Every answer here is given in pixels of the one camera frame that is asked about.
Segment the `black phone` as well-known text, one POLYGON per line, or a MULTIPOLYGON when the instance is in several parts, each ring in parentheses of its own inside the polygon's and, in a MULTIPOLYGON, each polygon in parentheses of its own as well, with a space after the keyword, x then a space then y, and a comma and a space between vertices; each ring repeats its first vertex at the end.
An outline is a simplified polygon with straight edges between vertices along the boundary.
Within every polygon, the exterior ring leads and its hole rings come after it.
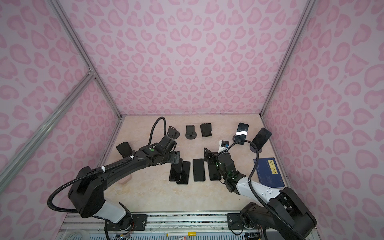
POLYGON ((271 136, 272 133, 269 130, 267 130, 266 128, 261 128, 252 140, 252 142, 256 146, 256 148, 262 148, 271 136))
POLYGON ((216 164, 213 162, 207 162, 207 163, 208 163, 210 181, 220 181, 222 177, 217 169, 216 164))
POLYGON ((205 165, 203 159, 193 159, 193 175, 195 182, 203 182, 206 180, 205 165))
POLYGON ((191 162, 183 162, 181 169, 181 178, 177 181, 178 185, 187 185, 189 183, 191 162))
POLYGON ((238 137, 237 142, 239 142, 240 140, 245 140, 247 138, 248 130, 249 130, 248 124, 245 124, 245 123, 238 124, 237 131, 235 133, 235 135, 237 135, 238 137))
POLYGON ((183 159, 179 159, 177 164, 171 164, 169 181, 170 182, 178 182, 181 179, 183 167, 183 159))

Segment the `black folding phone stand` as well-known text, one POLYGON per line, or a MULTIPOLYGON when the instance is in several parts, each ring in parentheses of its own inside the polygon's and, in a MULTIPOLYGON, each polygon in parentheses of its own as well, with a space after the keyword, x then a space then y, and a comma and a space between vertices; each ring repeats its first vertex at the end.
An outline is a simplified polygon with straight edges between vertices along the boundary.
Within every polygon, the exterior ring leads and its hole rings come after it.
POLYGON ((203 138, 212 136, 212 124, 211 123, 203 123, 200 125, 201 134, 203 138))

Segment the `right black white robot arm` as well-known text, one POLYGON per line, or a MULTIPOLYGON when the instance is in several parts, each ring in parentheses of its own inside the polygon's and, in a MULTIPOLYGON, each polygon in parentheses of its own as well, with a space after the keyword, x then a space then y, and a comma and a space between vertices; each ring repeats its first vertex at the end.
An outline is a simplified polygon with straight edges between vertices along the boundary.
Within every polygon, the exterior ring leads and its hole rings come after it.
POLYGON ((218 172, 229 192, 253 200, 240 211, 243 227, 274 229, 285 240, 303 240, 316 227, 316 218, 293 189, 273 189, 252 181, 236 169, 229 150, 204 149, 204 160, 218 172))

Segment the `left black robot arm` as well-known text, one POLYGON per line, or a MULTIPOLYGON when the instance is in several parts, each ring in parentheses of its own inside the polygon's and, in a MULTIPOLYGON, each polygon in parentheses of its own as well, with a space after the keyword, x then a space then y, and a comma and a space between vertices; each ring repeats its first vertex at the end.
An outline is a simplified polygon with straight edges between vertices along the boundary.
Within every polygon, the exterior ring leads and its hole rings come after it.
POLYGON ((82 218, 94 217, 115 224, 121 230, 132 226, 133 217, 122 203, 114 203, 104 196, 104 191, 126 176, 144 168, 162 164, 175 164, 180 152, 177 142, 164 136, 159 143, 146 145, 131 156, 110 165, 91 169, 82 168, 77 182, 73 183, 68 197, 82 218))

